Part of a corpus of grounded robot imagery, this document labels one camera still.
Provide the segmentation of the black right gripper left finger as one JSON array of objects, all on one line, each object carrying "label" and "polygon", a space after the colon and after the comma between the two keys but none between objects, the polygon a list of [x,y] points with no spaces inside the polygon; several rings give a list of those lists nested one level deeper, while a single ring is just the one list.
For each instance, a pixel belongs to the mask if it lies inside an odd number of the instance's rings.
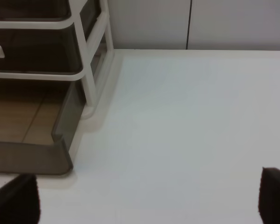
[{"label": "black right gripper left finger", "polygon": [[40,216],[35,175],[21,174],[0,188],[0,224],[37,224]]}]

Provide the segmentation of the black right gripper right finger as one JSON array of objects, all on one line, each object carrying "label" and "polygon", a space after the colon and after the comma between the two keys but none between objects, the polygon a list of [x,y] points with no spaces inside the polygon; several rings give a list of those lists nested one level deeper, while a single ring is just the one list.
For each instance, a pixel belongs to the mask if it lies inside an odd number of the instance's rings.
[{"label": "black right gripper right finger", "polygon": [[280,170],[277,168],[262,170],[258,209],[264,224],[280,224]]}]

